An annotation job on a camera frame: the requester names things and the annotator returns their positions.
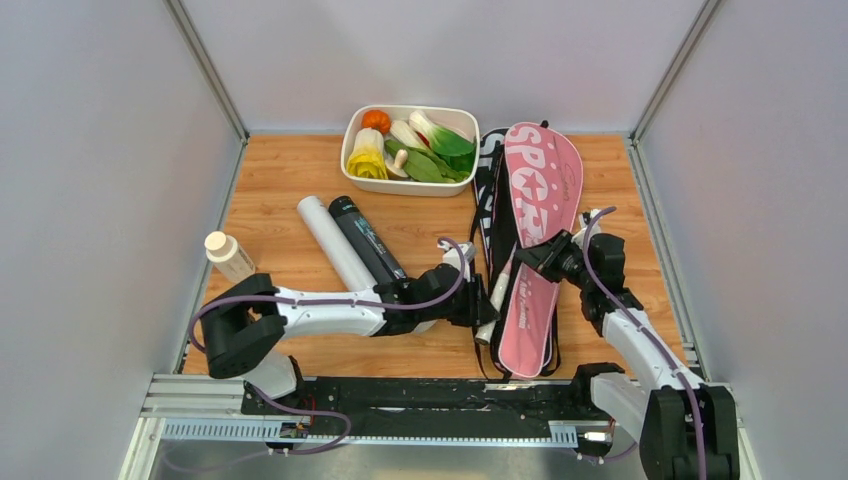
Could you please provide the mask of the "pink racket bag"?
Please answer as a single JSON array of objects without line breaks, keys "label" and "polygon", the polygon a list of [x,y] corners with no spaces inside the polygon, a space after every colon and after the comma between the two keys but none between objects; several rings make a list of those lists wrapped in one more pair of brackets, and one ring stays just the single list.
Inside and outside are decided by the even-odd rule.
[{"label": "pink racket bag", "polygon": [[[583,187],[582,158],[563,134],[520,122],[505,134],[509,199],[518,249],[538,246],[577,217]],[[560,286],[524,263],[511,268],[515,282],[498,347],[498,358],[514,377],[533,378],[547,363],[546,345]]]}]

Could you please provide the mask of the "black racket bag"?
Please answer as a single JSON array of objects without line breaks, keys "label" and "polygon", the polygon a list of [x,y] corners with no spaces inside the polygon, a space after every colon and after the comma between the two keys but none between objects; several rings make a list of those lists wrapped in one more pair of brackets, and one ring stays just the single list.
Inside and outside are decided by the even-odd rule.
[{"label": "black racket bag", "polygon": [[[486,279],[488,280],[487,295],[489,300],[497,276],[507,264],[510,264],[512,267],[512,254],[514,253],[514,248],[516,248],[514,245],[507,247],[507,254],[506,257],[504,257],[506,259],[497,260],[497,245],[504,244],[506,241],[504,238],[509,240],[516,236],[513,233],[498,233],[498,221],[496,219],[498,210],[503,210],[498,206],[499,200],[497,193],[499,176],[502,170],[502,162],[504,158],[504,142],[508,130],[509,127],[496,128],[483,135],[479,151],[480,163],[477,167],[473,180],[476,210],[471,224],[471,240],[476,238],[477,231],[480,230],[480,238],[483,245],[484,261],[486,266]],[[510,281],[506,290],[504,301],[509,295],[508,290],[511,288]],[[502,380],[505,381],[512,377],[512,372],[504,369],[498,356],[498,342],[500,341],[499,335],[501,334],[495,333],[497,326],[498,323],[496,322],[491,338],[491,340],[495,340],[495,346],[491,347],[490,344],[479,345],[476,344],[474,340],[475,355],[479,370],[483,377],[487,380],[492,380],[492,378],[487,375],[483,360],[485,353],[483,349],[488,347],[489,350],[486,351],[489,354],[491,363],[501,374]],[[561,366],[562,359],[557,337],[558,327],[557,325],[553,325],[552,328],[553,329],[549,334],[549,338],[547,339],[545,346],[545,355],[547,356],[546,362],[543,363],[543,368],[540,370],[539,375],[537,375],[538,377],[550,377],[556,373]]]}]

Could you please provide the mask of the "black shuttlecock tube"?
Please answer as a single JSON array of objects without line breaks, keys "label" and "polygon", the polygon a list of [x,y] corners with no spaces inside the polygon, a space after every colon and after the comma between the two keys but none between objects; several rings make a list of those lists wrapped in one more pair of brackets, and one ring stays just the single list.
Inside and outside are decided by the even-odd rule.
[{"label": "black shuttlecock tube", "polygon": [[408,277],[388,246],[349,196],[332,200],[328,211],[378,284]]}]

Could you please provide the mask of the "white shuttlecock tube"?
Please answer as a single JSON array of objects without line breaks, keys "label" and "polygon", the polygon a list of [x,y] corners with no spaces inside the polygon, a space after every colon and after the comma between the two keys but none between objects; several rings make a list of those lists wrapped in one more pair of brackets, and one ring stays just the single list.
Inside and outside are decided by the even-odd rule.
[{"label": "white shuttlecock tube", "polygon": [[365,290],[376,285],[375,278],[317,196],[301,199],[296,209],[349,291]]}]

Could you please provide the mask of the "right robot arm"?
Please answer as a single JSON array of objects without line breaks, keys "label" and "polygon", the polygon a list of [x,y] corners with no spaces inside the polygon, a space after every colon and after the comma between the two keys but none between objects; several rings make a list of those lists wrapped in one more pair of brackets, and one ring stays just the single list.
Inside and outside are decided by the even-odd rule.
[{"label": "right robot arm", "polygon": [[738,479],[741,476],[735,402],[710,386],[662,340],[625,286],[624,241],[607,233],[573,239],[566,231],[515,257],[552,284],[580,290],[581,309],[597,334],[623,357],[588,364],[570,392],[584,418],[603,411],[637,443],[649,479]]}]

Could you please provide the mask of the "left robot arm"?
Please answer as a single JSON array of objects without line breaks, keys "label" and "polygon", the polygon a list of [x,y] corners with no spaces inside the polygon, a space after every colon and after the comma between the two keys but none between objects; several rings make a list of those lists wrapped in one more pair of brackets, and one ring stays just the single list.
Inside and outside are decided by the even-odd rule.
[{"label": "left robot arm", "polygon": [[247,277],[192,318],[191,343],[204,353],[214,379],[241,377],[267,394],[282,414],[300,410],[306,388],[295,362],[274,356],[289,337],[354,334],[397,336],[431,321],[475,328],[497,320],[482,277],[467,266],[441,263],[418,278],[358,292],[303,292],[275,286],[269,275]]}]

